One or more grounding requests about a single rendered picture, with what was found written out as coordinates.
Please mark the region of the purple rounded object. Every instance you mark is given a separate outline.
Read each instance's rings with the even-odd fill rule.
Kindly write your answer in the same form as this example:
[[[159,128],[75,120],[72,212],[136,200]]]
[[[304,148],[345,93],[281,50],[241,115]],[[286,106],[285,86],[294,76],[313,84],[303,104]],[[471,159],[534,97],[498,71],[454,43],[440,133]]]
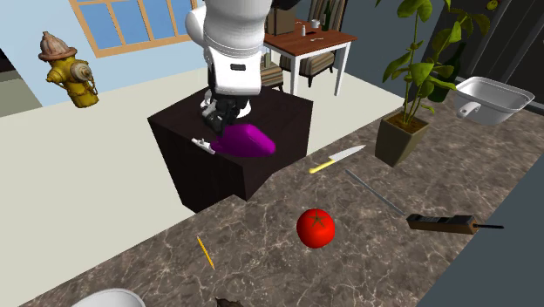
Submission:
[[[235,124],[226,126],[211,148],[221,154],[257,158],[273,154],[275,142],[254,125]]]

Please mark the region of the small white grey object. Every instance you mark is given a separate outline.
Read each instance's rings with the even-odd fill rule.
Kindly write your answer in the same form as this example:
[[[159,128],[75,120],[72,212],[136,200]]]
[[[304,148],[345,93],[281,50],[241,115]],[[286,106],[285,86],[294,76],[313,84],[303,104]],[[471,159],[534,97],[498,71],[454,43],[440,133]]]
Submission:
[[[211,144],[209,142],[206,142],[204,139],[197,140],[196,138],[192,138],[191,141],[200,149],[206,151],[209,154],[215,154],[215,150],[211,147]]]

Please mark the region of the dark robot stand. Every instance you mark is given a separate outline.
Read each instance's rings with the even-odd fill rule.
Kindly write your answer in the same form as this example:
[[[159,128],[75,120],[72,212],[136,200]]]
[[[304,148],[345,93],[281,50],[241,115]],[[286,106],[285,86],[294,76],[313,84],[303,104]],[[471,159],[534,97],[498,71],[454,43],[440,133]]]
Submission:
[[[275,172],[307,155],[313,102],[265,87],[238,119],[253,124],[275,142],[269,157],[239,158],[210,154],[192,139],[212,141],[215,134],[201,118],[202,89],[148,118],[154,138],[182,204],[199,213],[235,194],[249,200]]]

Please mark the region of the brown top white leg table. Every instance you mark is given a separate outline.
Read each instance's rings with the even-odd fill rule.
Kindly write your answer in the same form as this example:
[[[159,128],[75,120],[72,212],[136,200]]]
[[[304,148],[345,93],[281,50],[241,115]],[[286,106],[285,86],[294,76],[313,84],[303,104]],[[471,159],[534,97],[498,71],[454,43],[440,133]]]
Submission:
[[[264,46],[275,51],[285,58],[290,59],[290,93],[297,95],[298,76],[300,72],[300,63],[306,58],[318,56],[329,51],[337,51],[336,59],[340,66],[337,70],[337,80],[334,95],[340,93],[343,81],[343,73],[346,67],[350,52],[350,45],[357,40],[356,36],[342,33],[341,31],[328,30],[322,31],[314,29],[315,34],[302,35],[303,26],[310,27],[310,22],[297,19],[295,29],[287,34],[274,36],[266,34]]]

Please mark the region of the wooden framed window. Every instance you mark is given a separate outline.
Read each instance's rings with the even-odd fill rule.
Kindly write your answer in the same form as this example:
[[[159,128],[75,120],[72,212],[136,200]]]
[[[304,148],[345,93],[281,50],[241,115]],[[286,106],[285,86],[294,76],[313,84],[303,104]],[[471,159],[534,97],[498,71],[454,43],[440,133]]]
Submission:
[[[69,0],[97,58],[189,39],[186,14],[199,0]]]

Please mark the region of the yellow pencil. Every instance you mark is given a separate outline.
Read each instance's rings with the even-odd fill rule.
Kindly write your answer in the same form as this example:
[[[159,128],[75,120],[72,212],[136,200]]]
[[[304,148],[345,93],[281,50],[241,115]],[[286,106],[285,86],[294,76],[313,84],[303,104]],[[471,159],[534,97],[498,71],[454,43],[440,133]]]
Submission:
[[[215,266],[214,266],[214,262],[212,260],[212,258],[210,257],[210,255],[208,254],[208,251],[203,243],[203,241],[201,240],[201,238],[197,235],[196,236],[196,239],[197,239],[197,242],[199,243],[201,249],[202,249],[202,252],[204,253],[205,257],[207,258],[207,261],[209,263],[209,265],[211,266],[211,268],[213,270],[215,270]]]

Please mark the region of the red tomato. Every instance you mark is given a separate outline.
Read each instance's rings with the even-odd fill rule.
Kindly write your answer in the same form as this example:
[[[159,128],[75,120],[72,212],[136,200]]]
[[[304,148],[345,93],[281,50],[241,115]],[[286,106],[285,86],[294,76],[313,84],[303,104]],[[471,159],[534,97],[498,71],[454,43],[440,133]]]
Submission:
[[[308,209],[298,218],[296,233],[305,246],[311,249],[319,249],[334,239],[335,223],[324,210],[319,208]]]

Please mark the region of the yellow fire hydrant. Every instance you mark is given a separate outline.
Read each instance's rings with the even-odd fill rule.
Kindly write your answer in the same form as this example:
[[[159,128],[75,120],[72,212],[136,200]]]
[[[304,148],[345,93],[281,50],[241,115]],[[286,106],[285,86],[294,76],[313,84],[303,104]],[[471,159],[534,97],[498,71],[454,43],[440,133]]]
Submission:
[[[92,70],[87,61],[75,58],[77,49],[62,39],[43,32],[38,58],[50,64],[46,81],[66,90],[77,108],[86,108],[99,102]]]

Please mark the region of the green plant in olive pot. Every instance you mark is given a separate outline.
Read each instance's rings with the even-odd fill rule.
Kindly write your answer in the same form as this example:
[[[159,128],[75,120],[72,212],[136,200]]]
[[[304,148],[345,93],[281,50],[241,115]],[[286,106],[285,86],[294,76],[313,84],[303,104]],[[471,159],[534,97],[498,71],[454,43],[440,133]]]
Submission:
[[[440,53],[449,45],[458,43],[464,36],[471,36],[473,26],[479,26],[480,33],[486,35],[491,27],[489,18],[484,14],[471,14],[451,6],[451,0],[443,0],[448,12],[457,16],[450,28],[439,31],[431,41],[433,54],[422,62],[414,60],[415,51],[423,44],[414,35],[406,53],[391,61],[383,74],[383,81],[402,77],[405,82],[405,100],[403,108],[380,120],[377,132],[375,156],[390,167],[395,167],[405,160],[421,141],[429,123],[416,116],[420,108],[432,111],[431,106],[421,103],[437,89],[456,89],[452,75],[458,70],[451,60],[442,64]]]

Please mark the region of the brown phone with black antenna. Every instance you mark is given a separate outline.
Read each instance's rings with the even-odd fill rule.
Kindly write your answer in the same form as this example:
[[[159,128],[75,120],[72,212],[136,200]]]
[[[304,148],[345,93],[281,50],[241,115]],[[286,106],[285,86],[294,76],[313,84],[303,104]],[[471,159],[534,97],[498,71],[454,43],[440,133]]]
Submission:
[[[423,216],[411,214],[406,218],[411,229],[474,235],[479,229],[503,229],[501,225],[479,223],[473,215]]]

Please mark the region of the yellow handled knife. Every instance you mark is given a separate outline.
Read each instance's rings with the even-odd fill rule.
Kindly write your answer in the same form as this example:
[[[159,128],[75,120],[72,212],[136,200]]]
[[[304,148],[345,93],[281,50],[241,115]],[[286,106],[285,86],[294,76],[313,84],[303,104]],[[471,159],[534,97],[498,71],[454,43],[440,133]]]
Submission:
[[[351,147],[351,148],[348,148],[348,149],[344,149],[343,151],[341,152],[338,152],[338,153],[334,153],[332,154],[330,157],[329,157],[329,160],[327,162],[324,162],[316,167],[312,167],[309,169],[309,173],[310,174],[314,174],[328,166],[330,166],[331,164],[334,164],[354,153],[357,153],[358,151],[362,150],[363,148],[365,148],[365,145],[359,145],[359,146],[355,146],[355,147]]]

